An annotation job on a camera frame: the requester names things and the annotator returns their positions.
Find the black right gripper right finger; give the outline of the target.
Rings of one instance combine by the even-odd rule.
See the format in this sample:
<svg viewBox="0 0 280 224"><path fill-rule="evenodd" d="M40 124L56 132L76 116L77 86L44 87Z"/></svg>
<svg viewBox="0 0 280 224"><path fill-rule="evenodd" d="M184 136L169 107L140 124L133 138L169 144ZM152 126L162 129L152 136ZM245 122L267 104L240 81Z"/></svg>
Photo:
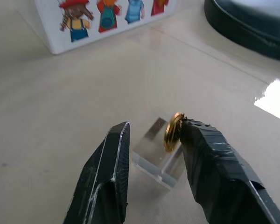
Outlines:
<svg viewBox="0 0 280 224"><path fill-rule="evenodd" d="M194 200L210 224L280 224L280 210L223 134L184 119L180 140Z"/></svg>

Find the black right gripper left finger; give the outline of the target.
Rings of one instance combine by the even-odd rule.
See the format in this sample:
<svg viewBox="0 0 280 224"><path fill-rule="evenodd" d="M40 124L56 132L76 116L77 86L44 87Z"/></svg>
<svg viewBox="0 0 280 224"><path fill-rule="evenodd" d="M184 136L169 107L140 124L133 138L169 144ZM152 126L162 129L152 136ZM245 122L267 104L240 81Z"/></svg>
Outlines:
<svg viewBox="0 0 280 224"><path fill-rule="evenodd" d="M124 223L129 151L129 122L111 127L81 171L65 224Z"/></svg>

